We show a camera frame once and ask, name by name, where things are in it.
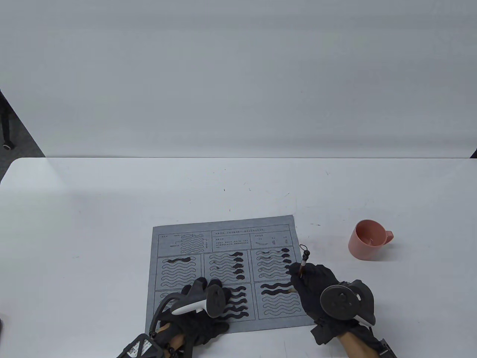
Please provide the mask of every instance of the pink mug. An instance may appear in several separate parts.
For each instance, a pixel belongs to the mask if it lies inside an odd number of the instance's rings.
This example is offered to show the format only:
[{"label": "pink mug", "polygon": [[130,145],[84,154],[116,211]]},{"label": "pink mug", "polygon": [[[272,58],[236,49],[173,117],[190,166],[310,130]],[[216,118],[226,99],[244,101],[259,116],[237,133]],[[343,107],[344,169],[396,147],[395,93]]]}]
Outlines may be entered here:
[{"label": "pink mug", "polygon": [[348,249],[357,259],[370,260],[393,238],[393,233],[386,231],[380,223],[361,220],[354,228]]}]

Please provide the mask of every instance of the chair leg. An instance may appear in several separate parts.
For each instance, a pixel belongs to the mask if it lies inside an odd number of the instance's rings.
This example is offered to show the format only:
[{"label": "chair leg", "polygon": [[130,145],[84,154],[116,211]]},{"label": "chair leg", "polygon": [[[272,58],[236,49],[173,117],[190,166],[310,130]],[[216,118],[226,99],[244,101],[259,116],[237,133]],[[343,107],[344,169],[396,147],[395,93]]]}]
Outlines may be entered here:
[{"label": "chair leg", "polygon": [[3,148],[6,150],[12,150],[15,148],[15,145],[10,141],[10,122],[9,122],[9,112],[6,108],[0,108],[0,118],[1,118],[1,129],[3,131]]}]

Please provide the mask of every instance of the gray felt mat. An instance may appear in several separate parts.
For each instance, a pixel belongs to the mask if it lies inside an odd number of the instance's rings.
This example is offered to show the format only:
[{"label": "gray felt mat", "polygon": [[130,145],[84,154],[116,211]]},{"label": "gray felt mat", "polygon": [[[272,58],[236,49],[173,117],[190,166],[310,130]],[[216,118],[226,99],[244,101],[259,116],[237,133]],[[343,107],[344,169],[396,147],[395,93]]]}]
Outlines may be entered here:
[{"label": "gray felt mat", "polygon": [[146,331],[171,292],[198,277],[232,289],[229,333],[312,325],[286,274],[301,253],[293,216],[153,228]]}]

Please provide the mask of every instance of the gray wall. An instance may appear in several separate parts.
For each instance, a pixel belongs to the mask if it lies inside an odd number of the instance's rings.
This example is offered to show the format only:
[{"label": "gray wall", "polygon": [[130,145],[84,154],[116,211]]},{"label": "gray wall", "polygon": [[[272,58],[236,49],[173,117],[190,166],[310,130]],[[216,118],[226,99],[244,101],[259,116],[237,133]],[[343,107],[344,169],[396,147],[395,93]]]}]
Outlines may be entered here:
[{"label": "gray wall", "polygon": [[46,156],[468,157],[477,1],[3,0]]}]

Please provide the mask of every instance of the white label sticker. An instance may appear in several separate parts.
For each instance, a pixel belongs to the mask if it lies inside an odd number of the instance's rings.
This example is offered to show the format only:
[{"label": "white label sticker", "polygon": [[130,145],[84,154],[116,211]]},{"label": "white label sticker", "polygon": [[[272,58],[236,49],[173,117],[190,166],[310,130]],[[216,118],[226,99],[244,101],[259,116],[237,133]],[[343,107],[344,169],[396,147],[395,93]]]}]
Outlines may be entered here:
[{"label": "white label sticker", "polygon": [[[145,340],[143,343],[143,351],[141,352],[141,356],[144,355],[145,352],[152,346],[152,343]],[[127,352],[127,355],[130,356],[131,358],[136,358],[137,353],[139,352],[139,341],[136,342],[136,344]]]}]

